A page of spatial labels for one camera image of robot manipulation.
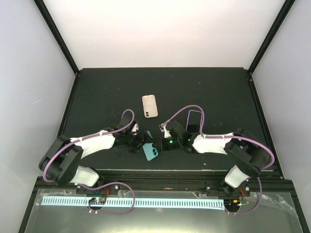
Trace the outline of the teal phone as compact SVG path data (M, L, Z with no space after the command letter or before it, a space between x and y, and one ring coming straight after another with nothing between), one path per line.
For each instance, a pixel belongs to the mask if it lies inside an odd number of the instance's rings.
M158 150L153 146L153 137L149 131L145 132L145 138L143 143L143 151L147 161L151 161L158 156Z

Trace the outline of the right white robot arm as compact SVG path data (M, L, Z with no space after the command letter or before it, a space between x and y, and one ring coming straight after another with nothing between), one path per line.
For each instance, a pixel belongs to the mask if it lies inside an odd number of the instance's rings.
M209 185L226 197L235 195L246 180L258 178L261 171L274 161L271 150L244 129L227 134L204 134L198 131L199 126L183 127L178 120L172 120L161 128L164 135L153 143L158 150L183 149L187 153L216 153L232 159L233 166L222 181L217 185Z

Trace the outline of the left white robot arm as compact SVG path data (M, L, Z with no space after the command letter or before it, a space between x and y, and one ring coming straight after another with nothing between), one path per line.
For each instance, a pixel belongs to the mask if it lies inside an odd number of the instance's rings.
M99 179L100 175L96 170L81 166L81 160L116 147L125 147L135 153L147 143L148 136L146 131L140 129L134 115L123 114L119 123L97 133L76 138L58 136L38 167L47 183L82 184L92 193L98 194L104 189L104 181Z

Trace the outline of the beige phone case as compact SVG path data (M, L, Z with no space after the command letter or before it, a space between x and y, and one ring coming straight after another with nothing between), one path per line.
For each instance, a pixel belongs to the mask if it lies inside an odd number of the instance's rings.
M158 116L156 98L154 95L142 96L142 104L144 116L146 118L154 118Z

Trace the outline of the lavender phone case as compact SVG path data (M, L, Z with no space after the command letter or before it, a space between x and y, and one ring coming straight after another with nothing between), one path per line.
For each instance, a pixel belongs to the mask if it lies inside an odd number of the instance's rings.
M196 110L189 110L188 111L188 116L187 116L187 123L186 123L186 129L187 125L190 124L198 124L200 125L200 131L198 133L201 133L202 129L202 124L203 124L203 113L201 111L196 111Z

